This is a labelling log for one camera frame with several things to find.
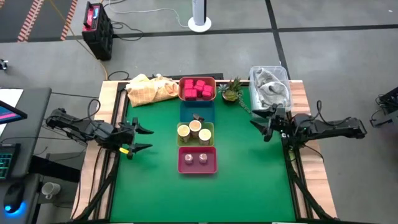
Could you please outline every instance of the red cube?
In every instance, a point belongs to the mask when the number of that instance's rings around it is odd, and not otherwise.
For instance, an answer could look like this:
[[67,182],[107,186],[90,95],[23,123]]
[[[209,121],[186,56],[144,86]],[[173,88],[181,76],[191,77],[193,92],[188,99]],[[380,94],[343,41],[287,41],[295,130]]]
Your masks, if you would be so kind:
[[185,91],[185,99],[186,100],[196,100],[197,98],[197,90],[196,89],[188,89]]
[[201,97],[201,93],[202,93],[202,91],[203,91],[203,86],[195,85],[195,86],[193,87],[193,89],[197,91],[198,97]]
[[184,89],[193,89],[193,83],[186,83],[185,85],[184,85]]
[[213,87],[211,85],[205,85],[203,87],[203,91],[207,91],[207,92],[212,93],[213,92]]
[[188,84],[188,83],[191,83],[191,84],[193,85],[193,80],[185,80],[185,83],[184,83],[184,84],[186,85],[186,84]]
[[206,85],[206,83],[205,83],[205,81],[203,81],[203,80],[198,80],[196,85],[197,85],[197,86],[204,87],[204,86]]
[[213,95],[213,92],[203,91],[201,94],[202,94],[204,100],[211,100],[211,96]]

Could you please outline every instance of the succulent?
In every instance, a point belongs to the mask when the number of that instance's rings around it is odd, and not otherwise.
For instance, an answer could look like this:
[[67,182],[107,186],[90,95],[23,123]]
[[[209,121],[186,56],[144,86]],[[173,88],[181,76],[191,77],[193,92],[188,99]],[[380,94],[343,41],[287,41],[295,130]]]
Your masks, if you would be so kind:
[[239,98],[239,93],[232,90],[227,90],[223,94],[225,99],[229,101],[235,101]]
[[233,81],[230,80],[227,84],[221,84],[218,87],[218,91],[225,93],[227,90],[235,91],[237,93],[241,93],[241,79],[235,78]]
[[228,82],[229,85],[229,89],[235,92],[240,92],[241,91],[241,79],[240,78],[235,78],[234,81],[232,82],[232,80],[230,80]]
[[225,93],[225,91],[228,90],[228,86],[226,84],[220,84],[220,86],[218,87],[218,91],[220,93]]

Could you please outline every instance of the yellow cloth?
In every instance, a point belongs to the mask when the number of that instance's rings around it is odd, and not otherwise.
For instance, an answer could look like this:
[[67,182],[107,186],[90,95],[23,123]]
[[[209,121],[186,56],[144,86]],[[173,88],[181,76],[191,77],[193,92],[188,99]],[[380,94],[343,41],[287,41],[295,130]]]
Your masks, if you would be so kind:
[[133,107],[178,95],[178,85],[171,78],[164,78],[161,74],[157,74],[151,80],[146,75],[139,74],[126,85],[126,90]]

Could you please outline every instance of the computer mouse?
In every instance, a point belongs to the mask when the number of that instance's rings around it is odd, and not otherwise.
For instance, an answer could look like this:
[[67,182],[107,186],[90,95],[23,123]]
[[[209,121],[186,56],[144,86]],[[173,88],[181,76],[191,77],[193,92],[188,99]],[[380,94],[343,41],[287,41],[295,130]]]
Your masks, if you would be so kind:
[[13,183],[4,196],[4,210],[7,213],[17,211],[24,199],[25,185],[22,182]]

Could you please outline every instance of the potted plant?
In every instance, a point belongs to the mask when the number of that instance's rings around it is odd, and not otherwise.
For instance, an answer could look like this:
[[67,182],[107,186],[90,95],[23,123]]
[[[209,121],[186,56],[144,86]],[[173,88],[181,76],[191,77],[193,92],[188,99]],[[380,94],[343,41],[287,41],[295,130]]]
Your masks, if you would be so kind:
[[227,84],[221,84],[218,87],[225,103],[235,103],[242,97],[241,85],[241,79],[235,78],[233,81],[230,80]]

